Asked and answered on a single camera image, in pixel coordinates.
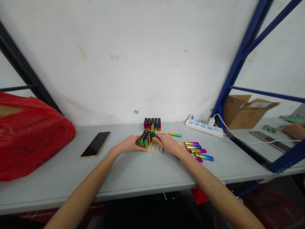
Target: rainbow gradient lighter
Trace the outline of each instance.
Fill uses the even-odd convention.
[[[175,133],[172,133],[172,132],[169,132],[169,135],[177,136],[177,137],[181,137],[182,136],[181,134],[175,134]]]
[[[197,142],[184,142],[185,145],[199,145]]]
[[[208,156],[208,155],[204,155],[204,154],[196,154],[197,157],[206,159],[206,160],[210,160],[210,161],[214,161],[214,157]]]
[[[188,149],[201,149],[201,146],[199,146],[199,145],[187,145],[186,147]]]
[[[207,151],[205,149],[191,149],[192,153],[206,153]]]

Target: white table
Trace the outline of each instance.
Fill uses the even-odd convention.
[[[280,128],[279,126],[283,125],[290,125],[289,122],[284,121],[281,118],[262,118],[258,124],[253,129],[236,129],[232,130],[232,132],[241,139],[247,141],[247,142],[263,142],[259,138],[255,137],[254,135],[250,134],[250,131],[261,131],[262,133],[274,138],[275,140],[293,140],[293,138],[289,137],[288,135],[284,134],[282,131],[279,131],[277,134],[270,133],[266,130],[263,130],[262,127],[264,125],[269,125],[275,128]],[[248,146],[250,149],[252,149],[254,152],[256,152],[258,155],[260,155],[262,158],[264,158],[267,162],[274,162],[276,159],[278,159],[280,156],[283,155],[283,153],[276,148],[272,147],[269,144],[248,144],[245,142],[242,142],[246,146]],[[289,147],[293,147],[297,142],[281,142]],[[281,173],[281,176],[288,176],[292,174],[298,174],[298,173],[304,173],[305,172],[305,159],[302,161],[296,163],[291,168],[285,170],[283,173]]]
[[[98,157],[80,158],[98,132],[111,131]],[[182,134],[175,140],[199,142],[215,161],[202,163],[225,183],[263,179],[273,174],[230,139],[187,128],[182,122],[162,123],[163,132]],[[79,127],[75,139],[33,173],[0,183],[0,214],[59,207],[103,159],[128,135],[140,135],[142,124]],[[102,184],[96,201],[178,191],[197,187],[181,161],[168,152],[123,153]]]

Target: red plastic bag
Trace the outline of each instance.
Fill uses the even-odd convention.
[[[0,181],[30,174],[75,136],[72,122],[39,99],[0,92],[0,105],[22,109],[0,114]]]

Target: forearm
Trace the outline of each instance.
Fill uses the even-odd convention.
[[[111,149],[64,202],[45,228],[77,228],[112,164],[119,155],[120,153],[118,151]]]
[[[181,149],[176,156],[196,179],[215,208],[234,228],[264,228],[253,213],[217,177],[183,150]]]

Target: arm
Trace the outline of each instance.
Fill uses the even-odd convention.
[[[138,139],[139,136],[131,135],[112,147],[103,160],[58,209],[45,228],[77,228],[117,157],[122,152],[146,151],[135,144]]]
[[[157,136],[158,138],[154,140],[181,160],[211,203],[234,228],[264,228],[253,213],[183,146],[180,146],[169,134],[157,133]]]

